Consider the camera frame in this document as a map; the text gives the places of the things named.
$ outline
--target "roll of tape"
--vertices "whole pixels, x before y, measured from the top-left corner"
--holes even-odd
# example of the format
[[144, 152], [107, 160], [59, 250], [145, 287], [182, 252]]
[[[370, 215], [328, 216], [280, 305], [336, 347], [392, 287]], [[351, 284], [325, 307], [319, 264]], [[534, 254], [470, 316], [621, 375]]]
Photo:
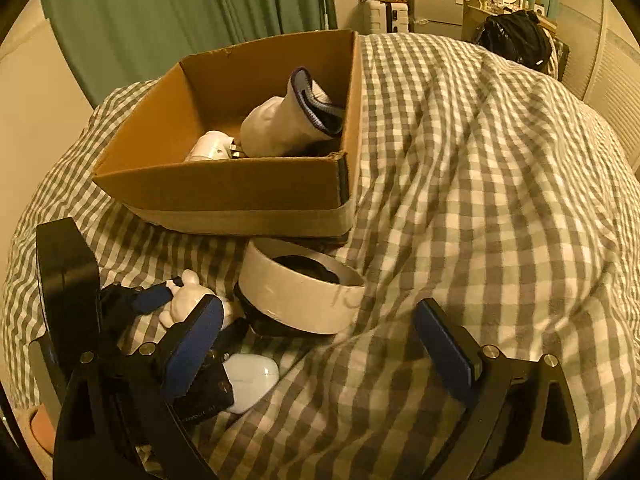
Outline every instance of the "roll of tape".
[[[309, 258], [323, 270], [307, 275], [276, 261], [287, 256]], [[330, 335], [350, 325], [364, 285], [359, 272], [326, 254], [274, 238], [254, 238], [246, 249], [237, 288], [241, 301], [269, 318], [303, 332]]]

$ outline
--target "gray and white plaid blanket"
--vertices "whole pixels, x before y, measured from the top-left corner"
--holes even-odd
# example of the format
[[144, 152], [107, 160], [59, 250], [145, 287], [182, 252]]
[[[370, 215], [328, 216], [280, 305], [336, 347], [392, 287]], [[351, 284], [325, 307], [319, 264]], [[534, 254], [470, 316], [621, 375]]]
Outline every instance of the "gray and white plaid blanket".
[[[594, 479], [639, 416], [640, 185], [607, 123], [548, 76], [471, 44], [362, 38], [364, 114], [354, 229], [336, 258], [367, 280], [330, 344], [248, 336], [282, 379], [240, 418], [194, 439], [221, 479], [419, 478], [460, 414], [412, 332], [433, 296], [480, 344], [562, 362]], [[38, 402], [26, 345], [44, 330], [34, 227], [72, 216], [102, 283], [196, 270], [226, 301], [232, 238], [149, 225], [91, 182], [92, 165], [153, 82], [120, 89], [47, 175], [18, 224], [2, 316], [19, 406]], [[135, 348], [163, 334], [139, 319]]]

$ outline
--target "cardboard box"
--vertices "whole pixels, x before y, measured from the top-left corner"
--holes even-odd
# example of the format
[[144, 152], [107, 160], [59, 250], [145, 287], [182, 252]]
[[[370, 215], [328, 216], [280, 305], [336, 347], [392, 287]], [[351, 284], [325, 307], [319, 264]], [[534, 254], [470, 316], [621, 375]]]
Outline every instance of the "cardboard box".
[[[183, 162], [208, 130], [235, 137], [242, 120], [305, 66], [337, 104], [342, 137], [322, 156]], [[340, 237], [353, 222], [360, 156], [358, 35], [274, 36], [185, 57], [122, 123], [94, 182], [141, 218], [195, 234]]]

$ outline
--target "metal bolt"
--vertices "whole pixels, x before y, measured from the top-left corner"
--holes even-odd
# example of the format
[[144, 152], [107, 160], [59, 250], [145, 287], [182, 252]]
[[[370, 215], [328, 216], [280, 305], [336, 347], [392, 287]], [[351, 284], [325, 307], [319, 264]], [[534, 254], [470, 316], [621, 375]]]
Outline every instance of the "metal bolt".
[[545, 363], [555, 368], [558, 366], [558, 358], [555, 355], [547, 354], [545, 355]]
[[83, 365], [89, 364], [91, 361], [94, 360], [94, 353], [93, 352], [84, 352], [81, 356], [80, 356], [80, 362]]
[[482, 353], [489, 359], [495, 359], [500, 355], [500, 351], [493, 345], [485, 345], [482, 347]]
[[156, 351], [156, 343], [142, 343], [142, 345], [140, 345], [140, 348], [138, 348], [138, 352], [140, 352], [140, 354], [142, 355], [151, 355], [153, 352]]

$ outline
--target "plastic bag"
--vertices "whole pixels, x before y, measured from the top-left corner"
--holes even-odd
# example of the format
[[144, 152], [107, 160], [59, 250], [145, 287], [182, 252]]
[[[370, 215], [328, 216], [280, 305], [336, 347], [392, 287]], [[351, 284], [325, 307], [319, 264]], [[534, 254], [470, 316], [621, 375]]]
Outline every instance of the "plastic bag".
[[549, 62], [552, 47], [538, 23], [532, 10], [489, 16], [479, 28], [474, 43], [542, 72]]

